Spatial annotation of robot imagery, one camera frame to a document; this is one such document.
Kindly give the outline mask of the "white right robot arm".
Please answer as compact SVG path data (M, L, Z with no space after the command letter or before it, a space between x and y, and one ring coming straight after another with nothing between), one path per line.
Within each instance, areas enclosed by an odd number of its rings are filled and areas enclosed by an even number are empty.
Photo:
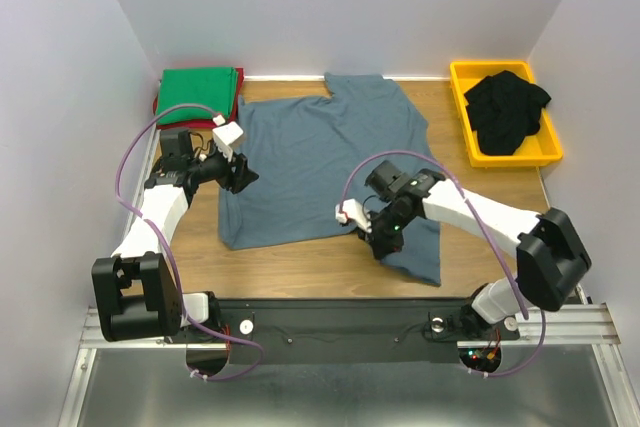
M360 237L377 259L403 248L403 231L416 218L462 229L486 240L496 257L514 258L514 271L477 289L461 307L459 325L469 338L482 337L531 307L559 311L592 266L571 219L560 209L537 213L510 207L434 170L409 175L389 161L365 184L385 204L380 211L356 209Z

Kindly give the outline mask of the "blue-grey t-shirt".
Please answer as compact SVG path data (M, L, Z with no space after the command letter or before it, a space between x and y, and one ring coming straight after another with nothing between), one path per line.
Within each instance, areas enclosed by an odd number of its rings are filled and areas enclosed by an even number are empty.
M221 191L218 236L233 250L348 233L335 219L344 190L380 210L364 182L374 168L357 165L388 152L401 171L425 167L428 122L401 87L380 75L327 74L328 95L239 99L239 150L259 178L241 193Z

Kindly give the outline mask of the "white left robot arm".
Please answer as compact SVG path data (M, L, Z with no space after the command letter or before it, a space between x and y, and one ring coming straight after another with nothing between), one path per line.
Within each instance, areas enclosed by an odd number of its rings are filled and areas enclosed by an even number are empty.
M213 129L205 153L196 151L186 128L161 133L161 155L144 183L141 206L131 210L135 219L129 231L91 270L107 341L173 337L187 326L202 341L221 333L223 318L215 311L213 294L182 292L169 247L202 184L214 181L237 194L258 179L236 150L243 140L235 122Z

